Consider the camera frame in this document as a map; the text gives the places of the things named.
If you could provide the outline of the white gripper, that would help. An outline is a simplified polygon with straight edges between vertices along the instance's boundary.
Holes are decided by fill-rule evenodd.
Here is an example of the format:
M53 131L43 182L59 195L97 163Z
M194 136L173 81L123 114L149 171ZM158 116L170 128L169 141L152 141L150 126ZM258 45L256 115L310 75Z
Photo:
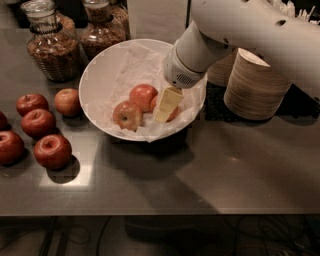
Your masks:
M178 57L176 45L173 45L163 59L163 74L170 85L161 91L153 113L153 118L161 123L169 119L182 101L183 93L181 89L192 88L205 75L204 72L190 70L182 63Z

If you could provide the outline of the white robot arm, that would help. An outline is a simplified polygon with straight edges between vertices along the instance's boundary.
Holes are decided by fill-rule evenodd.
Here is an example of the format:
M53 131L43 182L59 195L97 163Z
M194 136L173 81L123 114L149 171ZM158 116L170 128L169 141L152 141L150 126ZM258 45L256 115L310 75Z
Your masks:
M168 85L153 117L165 122L182 100L182 91L207 69L243 48L306 89L320 86L320 26L289 17L267 0L192 0L192 23L163 60Z

